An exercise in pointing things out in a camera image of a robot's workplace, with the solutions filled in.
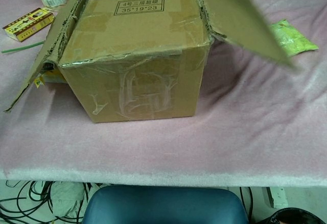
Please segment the torn cardboard edge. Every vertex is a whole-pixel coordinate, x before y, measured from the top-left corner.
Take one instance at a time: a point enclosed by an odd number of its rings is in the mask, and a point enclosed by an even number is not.
[[[19,94],[11,106],[5,111],[10,111],[13,108],[19,98],[23,95],[29,85],[33,83],[34,79],[42,70],[44,63],[50,62],[55,65],[58,64],[62,52],[66,47],[78,20],[76,13],[80,13],[84,7],[83,1],[85,2],[85,0],[69,0],[67,5],[59,11],[56,20],[49,31],[47,39],[38,54],[28,77],[24,81]],[[200,9],[202,10],[201,15],[204,15],[206,18],[205,20],[209,33],[214,37],[239,44],[255,53],[276,60],[278,64],[294,67],[287,54],[278,45],[268,25],[250,0],[198,1]],[[233,20],[235,23],[236,16],[240,16],[239,18],[243,18],[243,20],[247,19],[246,23],[249,26],[241,24],[230,26],[230,20]],[[251,31],[248,35],[242,34],[244,28],[247,27],[255,32],[254,37],[253,32]],[[261,50],[256,46],[257,44],[266,47],[264,50]]]

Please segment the floor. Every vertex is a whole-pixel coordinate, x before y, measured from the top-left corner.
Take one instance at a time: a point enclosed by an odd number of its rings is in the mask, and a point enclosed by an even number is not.
[[[7,210],[17,211],[17,204],[16,200],[1,202],[1,200],[5,198],[17,198],[19,191],[21,190],[22,186],[25,182],[19,182],[17,186],[15,184],[18,181],[9,181],[8,185],[11,187],[6,186],[6,181],[0,181],[0,204],[2,207],[7,208]],[[234,192],[236,195],[240,196],[240,191],[238,187],[228,187],[224,188]],[[254,221],[259,221],[265,219],[272,215],[277,209],[273,209],[270,198],[268,197],[267,188],[263,187],[252,187],[251,188],[253,193],[253,219]],[[312,212],[313,214],[320,217],[323,221],[327,222],[327,212],[325,207],[327,206],[327,188],[285,188],[285,193],[288,199],[289,207],[297,207],[301,209],[305,209],[307,211]],[[243,195],[245,199],[245,204],[247,210],[249,209],[250,205],[250,198],[249,193],[246,188],[243,188]],[[21,192],[20,197],[28,196],[28,187],[23,189]],[[30,199],[26,200],[19,200],[19,205],[23,210],[33,208],[36,206],[38,202],[33,202]],[[55,222],[51,222],[54,219],[53,215],[49,211],[49,207],[47,204],[44,204],[38,209],[33,215],[33,218],[37,220],[42,220],[45,223],[54,223],[54,224],[63,224],[67,222],[63,222],[60,220],[56,220]],[[12,223],[28,223],[34,224],[39,223],[30,219],[21,218],[19,221],[12,221]]]

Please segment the cardboard box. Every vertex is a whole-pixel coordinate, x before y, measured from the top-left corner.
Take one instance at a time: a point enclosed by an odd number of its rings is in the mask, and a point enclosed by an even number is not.
[[[37,8],[3,27],[6,34],[20,42],[31,37],[53,22],[54,16],[46,8]]]
[[[94,122],[192,116],[212,36],[292,66],[250,0],[69,0],[8,110],[52,63]]]

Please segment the pink table cover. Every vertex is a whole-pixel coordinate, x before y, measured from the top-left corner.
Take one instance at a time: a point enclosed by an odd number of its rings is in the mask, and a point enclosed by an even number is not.
[[[194,117],[94,124],[67,85],[30,88],[0,114],[0,179],[178,186],[327,186],[327,0],[254,0],[320,49],[293,73],[216,42]],[[0,0],[0,24],[41,7]],[[23,43],[2,31],[0,49]],[[0,109],[40,47],[0,55]]]

